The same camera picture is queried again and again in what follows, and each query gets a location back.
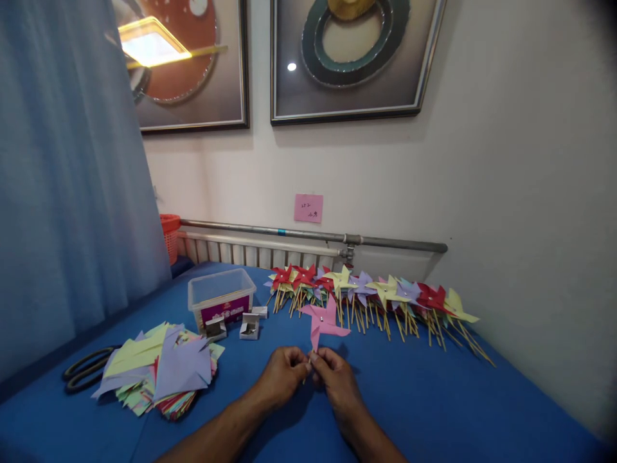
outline framed picture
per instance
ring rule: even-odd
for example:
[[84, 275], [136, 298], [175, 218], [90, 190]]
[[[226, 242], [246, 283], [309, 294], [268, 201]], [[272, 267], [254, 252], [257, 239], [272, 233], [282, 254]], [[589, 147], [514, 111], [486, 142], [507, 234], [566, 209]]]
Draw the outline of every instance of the framed picture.
[[249, 127], [246, 0], [112, 3], [142, 134]]
[[271, 0], [271, 123], [420, 112], [445, 0]]

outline stack of colored paper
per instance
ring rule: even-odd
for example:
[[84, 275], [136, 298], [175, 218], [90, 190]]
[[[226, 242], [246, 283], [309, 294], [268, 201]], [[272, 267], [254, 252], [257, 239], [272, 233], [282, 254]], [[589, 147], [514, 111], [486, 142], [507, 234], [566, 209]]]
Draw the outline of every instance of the stack of colored paper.
[[105, 366], [99, 398], [115, 391], [137, 416], [158, 408], [175, 421], [190, 408], [196, 391], [206, 389], [225, 350], [184, 329], [163, 323], [115, 350]]

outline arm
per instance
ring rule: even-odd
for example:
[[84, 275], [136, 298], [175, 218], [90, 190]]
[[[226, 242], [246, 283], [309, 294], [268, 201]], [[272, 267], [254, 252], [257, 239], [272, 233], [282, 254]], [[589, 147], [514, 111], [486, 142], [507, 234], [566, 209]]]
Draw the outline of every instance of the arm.
[[364, 405], [352, 368], [328, 348], [310, 355], [313, 381], [323, 383], [343, 438], [361, 462], [407, 462]]
[[299, 348], [279, 347], [246, 394], [165, 453], [158, 462], [236, 461], [263, 421], [289, 401], [310, 369], [307, 357]]

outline clear plastic box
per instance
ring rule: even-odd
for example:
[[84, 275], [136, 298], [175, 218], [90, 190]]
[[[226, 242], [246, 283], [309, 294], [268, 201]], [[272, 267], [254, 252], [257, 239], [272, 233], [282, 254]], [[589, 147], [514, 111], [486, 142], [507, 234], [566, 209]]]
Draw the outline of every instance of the clear plastic box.
[[204, 324], [219, 316], [226, 323], [242, 319], [251, 312], [255, 283], [244, 269], [227, 270], [214, 275], [193, 278], [188, 282], [188, 309], [195, 316], [201, 334], [206, 334]]

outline hand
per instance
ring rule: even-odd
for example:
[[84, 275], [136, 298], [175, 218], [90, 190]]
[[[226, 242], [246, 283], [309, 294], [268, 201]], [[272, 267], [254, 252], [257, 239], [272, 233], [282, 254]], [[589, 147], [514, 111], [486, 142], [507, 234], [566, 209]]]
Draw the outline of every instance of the hand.
[[249, 395], [273, 412], [294, 395], [312, 371], [309, 359], [298, 347], [279, 347], [272, 355]]
[[317, 354], [311, 352], [310, 361], [315, 369], [313, 382], [316, 386], [325, 385], [334, 417], [343, 436], [347, 436], [352, 425], [368, 415], [352, 368], [341, 356], [326, 347], [319, 349]]

